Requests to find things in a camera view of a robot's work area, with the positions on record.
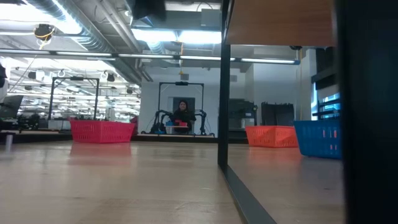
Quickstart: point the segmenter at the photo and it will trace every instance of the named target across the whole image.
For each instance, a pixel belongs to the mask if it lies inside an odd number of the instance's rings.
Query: red basket
[[[129,142],[135,124],[112,121],[70,121],[73,140],[89,143]]]
[[[249,145],[262,147],[298,147],[294,127],[246,126]]]

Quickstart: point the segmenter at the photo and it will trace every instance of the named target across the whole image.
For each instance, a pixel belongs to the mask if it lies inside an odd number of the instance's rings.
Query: plastic basket
[[[293,127],[246,126],[249,145],[261,147],[297,147]]]
[[[70,124],[73,140],[89,143],[129,142],[135,127],[112,121],[71,121]]]
[[[340,121],[295,121],[300,152],[304,156],[341,159]]]

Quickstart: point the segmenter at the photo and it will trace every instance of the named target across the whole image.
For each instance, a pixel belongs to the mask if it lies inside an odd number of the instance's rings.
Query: monitor
[[[16,118],[24,96],[7,96],[0,107],[0,118]]]

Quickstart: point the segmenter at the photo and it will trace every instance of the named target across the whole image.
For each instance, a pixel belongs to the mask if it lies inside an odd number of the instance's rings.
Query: blue basket
[[[339,120],[294,121],[294,128],[302,155],[341,159]]]

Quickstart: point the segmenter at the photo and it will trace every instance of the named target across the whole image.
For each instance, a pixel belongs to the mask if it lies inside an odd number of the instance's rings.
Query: dark hair
[[[188,102],[186,100],[180,100],[178,103],[178,110],[180,110],[180,104],[185,103],[185,110],[188,111]]]

